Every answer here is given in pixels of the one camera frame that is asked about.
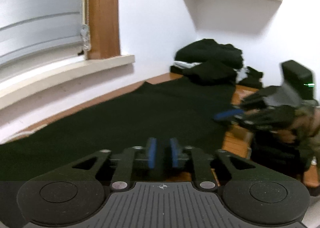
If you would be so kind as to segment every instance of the wooden floor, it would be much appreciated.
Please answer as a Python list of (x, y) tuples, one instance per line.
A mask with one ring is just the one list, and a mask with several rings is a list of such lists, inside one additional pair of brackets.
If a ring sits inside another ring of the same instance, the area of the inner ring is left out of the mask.
[[(162, 83), (174, 79), (178, 79), (182, 77), (182, 75), (174, 74), (174, 73), (167, 73), (164, 75), (160, 75), (151, 79), (146, 80), (147, 82), (151, 84), (157, 84)], [(66, 117), (68, 115), (72, 115), (84, 108), (96, 105), (101, 102), (108, 101), (112, 98), (115, 98), (117, 96), (129, 93), (137, 89), (143, 84), (143, 81), (117, 89), (113, 92), (110, 92), (108, 94), (102, 95), (100, 97), (97, 97), (95, 99), (92, 99), (88, 102), (85, 102), (83, 104), (80, 104), (78, 106), (75, 106), (69, 110), (66, 110), (62, 113), (59, 113), (57, 115), (54, 115), (50, 118), (47, 118), (41, 122), (38, 122), (24, 131), (31, 131), (34, 129), (38, 129), (41, 126), (46, 126), (50, 123), (53, 123), (54, 121), (57, 121), (63, 117)], [(240, 103), (241, 99), (245, 96), (248, 96), (254, 92), (256, 92), (257, 89), (249, 88), (245, 86), (236, 86), (236, 91), (232, 97), (232, 104), (237, 105)], [(241, 127), (233, 126), (230, 131), (228, 131), (225, 135), (224, 143), (223, 143), (223, 149), (232, 152), (233, 154), (239, 155), (241, 157), (247, 157), (248, 156), (248, 148), (250, 147), (250, 141), (252, 138), (252, 134)], [(172, 181), (186, 181), (190, 180), (190, 175), (188, 173), (182, 173), (181, 176), (175, 177), (172, 179)], [(319, 186), (318, 183), (318, 175), (316, 171), (316, 166), (311, 166), (311, 168), (305, 173), (304, 175), (304, 184), (309, 187), (317, 187)]]

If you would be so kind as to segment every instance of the crosshair marking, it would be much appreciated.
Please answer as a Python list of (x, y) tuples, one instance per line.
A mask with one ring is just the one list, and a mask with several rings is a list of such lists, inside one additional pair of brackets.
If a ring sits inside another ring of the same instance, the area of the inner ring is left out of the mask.
[(162, 190), (164, 190), (164, 189), (166, 189), (168, 186), (165, 185), (165, 184), (162, 184), (162, 185), (160, 185), (160, 186), (158, 186), (158, 187), (161, 188)]

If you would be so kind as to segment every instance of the person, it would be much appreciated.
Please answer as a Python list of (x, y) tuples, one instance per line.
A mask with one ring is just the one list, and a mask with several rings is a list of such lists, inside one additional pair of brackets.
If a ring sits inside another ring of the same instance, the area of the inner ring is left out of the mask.
[(298, 140), (300, 153), (305, 153), (310, 158), (309, 166), (313, 157), (316, 157), (320, 182), (320, 107), (304, 106), (297, 109), (292, 125), (274, 133), (284, 143), (295, 143)]

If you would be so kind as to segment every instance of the window blind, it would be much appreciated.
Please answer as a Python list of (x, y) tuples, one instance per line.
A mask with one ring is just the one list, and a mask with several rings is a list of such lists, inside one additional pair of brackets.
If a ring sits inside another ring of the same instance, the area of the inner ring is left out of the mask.
[(82, 0), (0, 0), (0, 66), (40, 51), (80, 46), (81, 25)]

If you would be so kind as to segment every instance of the white wall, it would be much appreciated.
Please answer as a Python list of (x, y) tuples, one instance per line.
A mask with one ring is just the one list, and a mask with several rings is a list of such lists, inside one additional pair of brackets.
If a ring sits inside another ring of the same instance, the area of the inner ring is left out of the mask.
[(316, 74), (320, 99), (320, 0), (197, 0), (198, 39), (214, 38), (243, 50), (248, 66), (281, 81), (279, 63), (294, 59)]
[(50, 88), (0, 111), (0, 143), (38, 121), (115, 89), (169, 72), (175, 52), (196, 39), (196, 0), (119, 0), (122, 54), (136, 63)]

